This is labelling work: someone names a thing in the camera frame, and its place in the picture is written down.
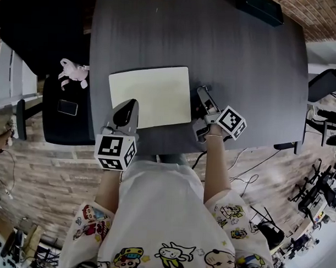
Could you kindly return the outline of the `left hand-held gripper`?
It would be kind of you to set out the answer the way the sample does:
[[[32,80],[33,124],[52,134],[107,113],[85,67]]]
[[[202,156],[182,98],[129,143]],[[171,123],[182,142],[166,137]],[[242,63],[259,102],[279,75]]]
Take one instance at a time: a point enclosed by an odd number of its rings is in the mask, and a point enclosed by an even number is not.
[[[138,118],[137,100],[128,99],[110,111],[106,126],[95,140],[94,157],[100,168],[112,171],[128,169],[137,152]]]

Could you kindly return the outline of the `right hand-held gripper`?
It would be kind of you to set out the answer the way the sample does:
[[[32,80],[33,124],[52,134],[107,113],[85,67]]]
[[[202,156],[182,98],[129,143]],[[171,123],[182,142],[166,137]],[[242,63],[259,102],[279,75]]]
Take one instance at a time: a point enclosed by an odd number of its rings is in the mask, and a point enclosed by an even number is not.
[[[204,143],[211,125],[220,126],[227,134],[227,139],[238,139],[247,127],[245,119],[230,106],[220,111],[206,86],[198,87],[197,94],[200,99],[196,109],[199,118],[193,124],[196,140]]]

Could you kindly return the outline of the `person's right hand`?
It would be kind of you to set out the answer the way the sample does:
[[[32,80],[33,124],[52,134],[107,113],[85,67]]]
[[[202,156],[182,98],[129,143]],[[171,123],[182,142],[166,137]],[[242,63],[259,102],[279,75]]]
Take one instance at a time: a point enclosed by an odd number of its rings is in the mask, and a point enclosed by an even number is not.
[[[206,136],[207,137],[210,137],[210,136],[222,137],[223,136],[223,129],[217,124],[210,124],[210,129],[209,129]]]

